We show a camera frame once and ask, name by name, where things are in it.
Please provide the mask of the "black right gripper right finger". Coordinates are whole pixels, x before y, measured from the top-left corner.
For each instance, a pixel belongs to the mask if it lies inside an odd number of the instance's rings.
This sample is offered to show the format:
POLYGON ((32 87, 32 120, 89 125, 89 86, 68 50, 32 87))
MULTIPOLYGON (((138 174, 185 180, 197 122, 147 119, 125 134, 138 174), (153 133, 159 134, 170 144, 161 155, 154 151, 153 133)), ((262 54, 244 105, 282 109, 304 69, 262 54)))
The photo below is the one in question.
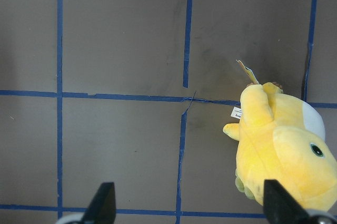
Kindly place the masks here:
POLYGON ((263 213, 269 223, 306 223, 309 214, 277 180, 264 181, 263 213))

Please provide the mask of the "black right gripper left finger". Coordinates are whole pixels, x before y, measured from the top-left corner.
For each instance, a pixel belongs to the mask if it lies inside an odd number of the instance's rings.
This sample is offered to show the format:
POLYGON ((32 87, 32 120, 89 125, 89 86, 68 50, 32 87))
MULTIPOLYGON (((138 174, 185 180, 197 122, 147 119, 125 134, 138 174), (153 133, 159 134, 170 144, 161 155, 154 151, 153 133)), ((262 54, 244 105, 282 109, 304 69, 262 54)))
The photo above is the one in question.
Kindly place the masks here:
POLYGON ((114 182, 103 182, 86 209, 82 223, 114 223, 116 198, 114 182))

